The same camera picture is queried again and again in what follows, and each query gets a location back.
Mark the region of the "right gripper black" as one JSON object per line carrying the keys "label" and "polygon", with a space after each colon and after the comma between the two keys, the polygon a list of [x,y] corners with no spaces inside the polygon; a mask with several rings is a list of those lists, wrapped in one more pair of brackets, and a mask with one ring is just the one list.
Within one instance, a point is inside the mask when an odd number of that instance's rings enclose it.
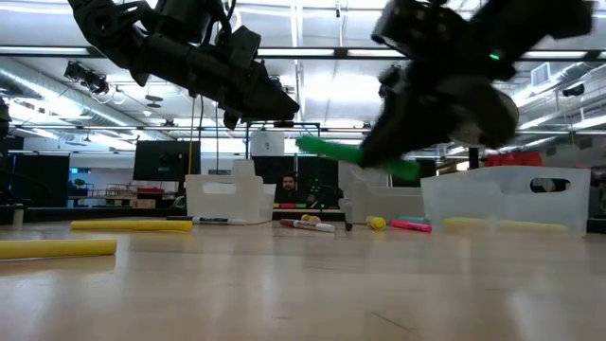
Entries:
{"label": "right gripper black", "polygon": [[362,143],[362,166],[453,140],[460,123],[455,95],[472,75],[446,75],[424,63],[392,65],[381,73],[381,118]]}

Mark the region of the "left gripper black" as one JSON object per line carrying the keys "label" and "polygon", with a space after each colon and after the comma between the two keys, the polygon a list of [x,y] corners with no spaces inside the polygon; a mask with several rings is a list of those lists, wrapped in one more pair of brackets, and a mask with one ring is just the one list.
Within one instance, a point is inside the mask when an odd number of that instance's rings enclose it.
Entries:
{"label": "left gripper black", "polygon": [[232,64],[228,42],[196,47],[148,37],[136,61],[142,71],[218,102],[226,110],[223,125],[228,130],[237,127],[240,117],[291,120],[300,109],[280,81],[262,73],[260,63],[253,60],[245,68]]}

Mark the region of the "green highlighter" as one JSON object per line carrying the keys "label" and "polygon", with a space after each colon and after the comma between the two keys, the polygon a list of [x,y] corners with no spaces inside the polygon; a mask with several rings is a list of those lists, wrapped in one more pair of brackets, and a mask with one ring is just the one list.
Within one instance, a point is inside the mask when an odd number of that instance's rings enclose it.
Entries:
{"label": "green highlighter", "polygon": [[[295,140],[295,145],[304,153],[315,153],[322,157],[362,167],[363,151],[353,145],[331,142],[317,136],[300,136]],[[370,168],[405,181],[413,181],[419,175],[419,166],[416,162],[401,158],[385,160]]]}

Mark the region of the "thin pink marker pen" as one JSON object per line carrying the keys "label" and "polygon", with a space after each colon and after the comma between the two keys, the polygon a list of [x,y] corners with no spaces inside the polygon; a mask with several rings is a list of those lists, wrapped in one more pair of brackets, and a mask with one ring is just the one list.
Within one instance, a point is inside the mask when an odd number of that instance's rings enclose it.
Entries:
{"label": "thin pink marker pen", "polygon": [[431,233],[433,231],[433,228],[429,224],[410,222],[406,220],[392,220],[390,222],[390,225],[399,229],[412,230],[423,233]]}

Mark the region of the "black Expo marker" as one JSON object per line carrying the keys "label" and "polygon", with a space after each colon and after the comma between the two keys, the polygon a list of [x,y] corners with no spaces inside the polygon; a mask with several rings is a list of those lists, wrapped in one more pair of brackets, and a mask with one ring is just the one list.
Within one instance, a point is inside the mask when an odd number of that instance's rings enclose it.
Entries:
{"label": "black Expo marker", "polygon": [[230,224],[230,225],[246,225],[247,222],[242,219],[231,218],[209,218],[200,216],[168,216],[168,221],[190,221],[193,224]]}

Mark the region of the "clear plastic bin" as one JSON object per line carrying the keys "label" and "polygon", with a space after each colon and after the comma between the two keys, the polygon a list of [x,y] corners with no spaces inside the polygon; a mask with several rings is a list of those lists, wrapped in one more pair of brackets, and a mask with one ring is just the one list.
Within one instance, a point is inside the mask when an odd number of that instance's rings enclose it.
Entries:
{"label": "clear plastic bin", "polygon": [[425,216],[435,227],[451,218],[555,225],[585,235],[591,171],[588,169],[501,166],[421,180]]}

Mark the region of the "white box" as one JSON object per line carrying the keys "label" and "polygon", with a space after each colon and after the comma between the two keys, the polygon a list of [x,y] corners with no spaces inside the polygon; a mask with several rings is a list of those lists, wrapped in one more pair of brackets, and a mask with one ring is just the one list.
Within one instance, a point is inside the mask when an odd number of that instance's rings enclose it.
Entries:
{"label": "white box", "polygon": [[250,135],[252,156],[283,156],[285,134],[283,132],[258,131]]}

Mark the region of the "white sheet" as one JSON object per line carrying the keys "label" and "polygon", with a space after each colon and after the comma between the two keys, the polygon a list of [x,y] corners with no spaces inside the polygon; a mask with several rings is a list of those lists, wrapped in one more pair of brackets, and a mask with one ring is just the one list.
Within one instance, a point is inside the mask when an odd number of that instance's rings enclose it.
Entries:
{"label": "white sheet", "polygon": [[366,182],[366,171],[357,165],[349,164],[343,161],[338,162],[338,186],[340,189],[346,189],[353,182]]}

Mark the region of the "grey translucent plastic bin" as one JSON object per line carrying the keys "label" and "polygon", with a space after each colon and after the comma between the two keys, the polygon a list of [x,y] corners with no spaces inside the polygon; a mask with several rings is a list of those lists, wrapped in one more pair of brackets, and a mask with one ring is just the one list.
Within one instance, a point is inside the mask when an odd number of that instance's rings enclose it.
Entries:
{"label": "grey translucent plastic bin", "polygon": [[339,207],[351,224],[364,224],[369,216],[386,221],[400,216],[425,216],[421,188],[370,187],[363,182],[354,182],[344,194]]}

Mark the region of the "person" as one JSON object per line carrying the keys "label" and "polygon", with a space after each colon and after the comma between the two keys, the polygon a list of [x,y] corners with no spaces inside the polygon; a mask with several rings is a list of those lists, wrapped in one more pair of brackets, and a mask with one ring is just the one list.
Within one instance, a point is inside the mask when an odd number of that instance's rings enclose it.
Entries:
{"label": "person", "polygon": [[281,184],[276,187],[276,203],[309,205],[313,200],[312,194],[297,189],[297,177],[293,172],[285,173],[282,176]]}

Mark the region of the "white plastic bin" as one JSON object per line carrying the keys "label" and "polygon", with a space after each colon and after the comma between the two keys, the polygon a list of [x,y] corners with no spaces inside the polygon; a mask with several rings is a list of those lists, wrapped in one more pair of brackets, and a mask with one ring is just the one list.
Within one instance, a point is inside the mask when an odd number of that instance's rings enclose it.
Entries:
{"label": "white plastic bin", "polygon": [[230,175],[186,176],[187,215],[263,224],[273,219],[275,191],[256,175],[253,160],[235,160]]}

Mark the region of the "black monitor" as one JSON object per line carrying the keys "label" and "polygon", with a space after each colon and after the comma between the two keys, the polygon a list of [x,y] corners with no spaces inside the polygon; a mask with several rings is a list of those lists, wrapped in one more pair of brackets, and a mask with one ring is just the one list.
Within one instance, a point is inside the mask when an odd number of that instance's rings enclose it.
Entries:
{"label": "black monitor", "polygon": [[138,141],[134,155],[137,181],[184,182],[187,174],[199,174],[199,141]]}

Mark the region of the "red storage bins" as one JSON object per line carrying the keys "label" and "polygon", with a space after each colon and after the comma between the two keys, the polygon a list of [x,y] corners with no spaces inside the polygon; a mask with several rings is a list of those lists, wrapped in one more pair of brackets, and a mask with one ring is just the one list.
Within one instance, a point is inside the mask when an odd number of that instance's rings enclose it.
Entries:
{"label": "red storage bins", "polygon": [[486,167],[500,166],[529,166],[541,167],[543,160],[538,152],[516,152],[516,153],[500,153],[492,154],[486,158],[484,162]]}

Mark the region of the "black stand frame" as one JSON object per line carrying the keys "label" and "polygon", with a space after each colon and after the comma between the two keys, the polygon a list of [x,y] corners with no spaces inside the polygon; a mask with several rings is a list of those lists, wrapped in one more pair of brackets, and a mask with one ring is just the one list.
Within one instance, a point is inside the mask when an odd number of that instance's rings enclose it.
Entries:
{"label": "black stand frame", "polygon": [[244,128],[244,146],[245,157],[253,157],[250,153],[250,135],[258,131],[283,132],[285,134],[285,155],[289,154],[289,146],[294,144],[297,137],[312,135],[321,135],[321,125],[313,122],[295,122],[291,120],[281,121],[252,121],[248,122]]}

